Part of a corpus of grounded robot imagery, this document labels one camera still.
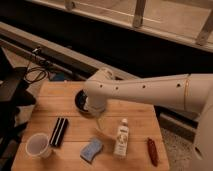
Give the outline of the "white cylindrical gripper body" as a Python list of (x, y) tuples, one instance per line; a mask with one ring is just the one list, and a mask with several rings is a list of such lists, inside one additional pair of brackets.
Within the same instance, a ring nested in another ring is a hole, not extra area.
[(104, 98), (88, 97), (86, 99), (86, 107), (92, 116), (100, 117), (105, 111), (106, 100)]

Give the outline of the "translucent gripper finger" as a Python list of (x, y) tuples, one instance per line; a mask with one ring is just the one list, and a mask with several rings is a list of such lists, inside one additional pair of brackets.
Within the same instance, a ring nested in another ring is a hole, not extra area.
[(103, 119), (103, 117), (96, 117), (95, 120), (96, 120), (98, 130), (103, 132), (104, 131), (104, 119)]

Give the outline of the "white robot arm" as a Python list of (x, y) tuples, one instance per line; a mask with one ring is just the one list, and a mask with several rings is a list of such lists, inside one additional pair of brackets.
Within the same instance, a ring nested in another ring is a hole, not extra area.
[(100, 116), (108, 99), (142, 102), (200, 115), (188, 171), (213, 171), (213, 74), (115, 80), (108, 68), (84, 83), (87, 110)]

